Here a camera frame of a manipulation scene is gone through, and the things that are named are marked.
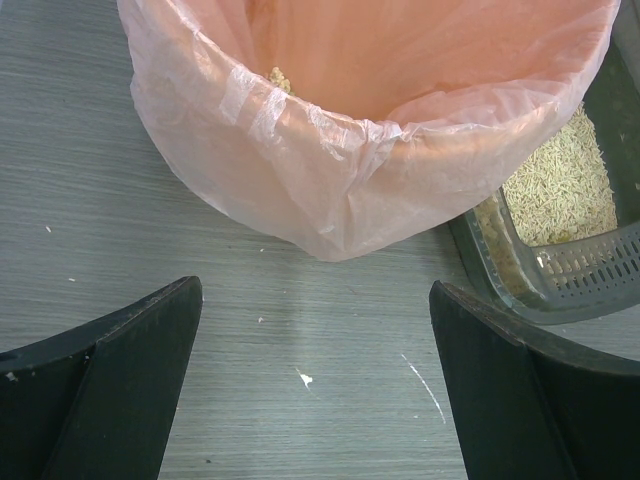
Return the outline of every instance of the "wood grain surface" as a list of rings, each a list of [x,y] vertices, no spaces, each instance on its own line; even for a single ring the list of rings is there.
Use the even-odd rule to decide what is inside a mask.
[[[251,231],[171,174],[131,74],[113,0],[5,1],[0,351],[198,275],[162,479],[466,478],[427,303],[467,286],[448,229],[340,264]],[[640,359],[639,312],[553,331]]]

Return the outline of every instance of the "pink plastic bag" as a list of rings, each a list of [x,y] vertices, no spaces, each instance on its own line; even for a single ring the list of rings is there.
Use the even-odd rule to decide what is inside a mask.
[[[504,183],[577,108],[619,1],[118,7],[136,109],[175,174],[231,218],[337,261]],[[265,80],[274,66],[298,97]]]

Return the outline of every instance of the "cat litter box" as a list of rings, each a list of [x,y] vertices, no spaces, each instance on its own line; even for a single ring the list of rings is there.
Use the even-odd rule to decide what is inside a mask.
[[[640,303],[640,94],[613,42],[584,110],[613,191],[616,229],[528,246],[502,189],[450,222],[478,293],[537,324],[586,320]]]

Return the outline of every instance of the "plastic bag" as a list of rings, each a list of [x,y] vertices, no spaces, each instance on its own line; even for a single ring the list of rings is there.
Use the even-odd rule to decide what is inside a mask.
[[[118,0],[134,103],[174,173],[231,218],[331,261],[500,187],[577,108],[618,6]],[[298,97],[264,78],[274,66]]]

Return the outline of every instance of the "white paint chip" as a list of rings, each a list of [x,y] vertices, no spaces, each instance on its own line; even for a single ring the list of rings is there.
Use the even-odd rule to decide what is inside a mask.
[[[313,382],[313,377],[310,377],[309,375],[305,375],[304,373],[301,373],[300,370],[298,370],[297,368],[296,368],[296,372],[298,372],[298,375],[300,375],[300,378],[304,382],[304,387],[307,390],[311,391],[311,389],[309,388],[309,384]]]
[[[404,361],[407,362],[407,365],[409,365],[409,368],[411,369],[411,371],[413,373],[415,373],[416,376],[420,379],[420,381],[422,382],[422,385],[424,385],[424,388],[427,389],[427,392],[429,392],[429,395],[431,396],[431,400],[433,400],[433,403],[436,404],[436,408],[438,409],[438,412],[440,412],[440,417],[442,418],[442,423],[447,423],[446,418],[444,418],[444,413],[442,412],[442,408],[440,408],[440,403],[438,402],[438,399],[436,398],[436,396],[433,394],[433,392],[429,388],[429,385],[427,385],[427,382],[425,382],[424,378],[422,378],[422,375],[420,375],[420,373],[418,373],[418,370],[416,370],[416,367],[414,367],[413,364],[409,360],[407,360],[407,357],[404,356],[404,353],[402,353],[400,355],[402,356],[402,358],[404,358]]]

